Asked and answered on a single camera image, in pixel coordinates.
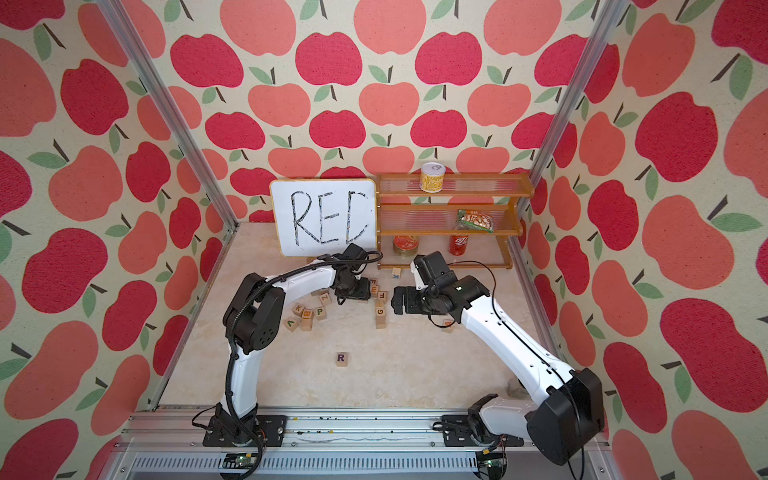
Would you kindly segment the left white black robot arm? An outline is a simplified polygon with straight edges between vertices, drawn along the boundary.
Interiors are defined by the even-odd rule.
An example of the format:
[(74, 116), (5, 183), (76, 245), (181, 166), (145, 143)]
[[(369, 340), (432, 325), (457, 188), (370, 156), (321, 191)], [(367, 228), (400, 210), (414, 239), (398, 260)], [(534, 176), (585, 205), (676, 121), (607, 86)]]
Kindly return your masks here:
[(323, 254), (289, 272), (244, 277), (223, 315), (230, 348), (223, 399), (203, 427), (206, 447), (280, 446), (279, 424), (263, 428), (257, 416), (257, 384), (267, 347), (277, 338), (283, 310), (315, 291), (330, 289), (339, 303), (368, 300), (370, 280), (362, 276), (369, 264), (383, 257), (350, 244), (341, 253)]

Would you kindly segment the wooden block letter R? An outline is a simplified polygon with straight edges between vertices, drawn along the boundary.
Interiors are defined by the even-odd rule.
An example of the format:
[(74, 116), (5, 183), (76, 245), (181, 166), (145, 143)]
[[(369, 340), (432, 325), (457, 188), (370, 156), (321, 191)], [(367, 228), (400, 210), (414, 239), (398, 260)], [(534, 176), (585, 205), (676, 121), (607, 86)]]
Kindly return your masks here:
[(349, 353), (337, 352), (335, 363), (337, 367), (347, 367), (349, 365)]

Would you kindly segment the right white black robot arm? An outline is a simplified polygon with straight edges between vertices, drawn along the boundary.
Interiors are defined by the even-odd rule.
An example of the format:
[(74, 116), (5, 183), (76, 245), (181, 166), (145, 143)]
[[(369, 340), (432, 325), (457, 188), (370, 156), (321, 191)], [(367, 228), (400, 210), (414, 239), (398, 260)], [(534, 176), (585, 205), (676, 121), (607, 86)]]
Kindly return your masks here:
[(531, 441), (562, 466), (604, 430), (602, 383), (590, 369), (577, 370), (547, 351), (479, 280), (471, 275), (458, 278), (441, 253), (416, 256), (411, 271), (417, 284), (395, 289), (395, 314), (450, 316), (491, 348), (531, 399), (527, 407), (518, 407), (488, 394), (468, 408), (461, 422), (440, 420), (440, 431), (483, 448), (499, 445), (503, 437)]

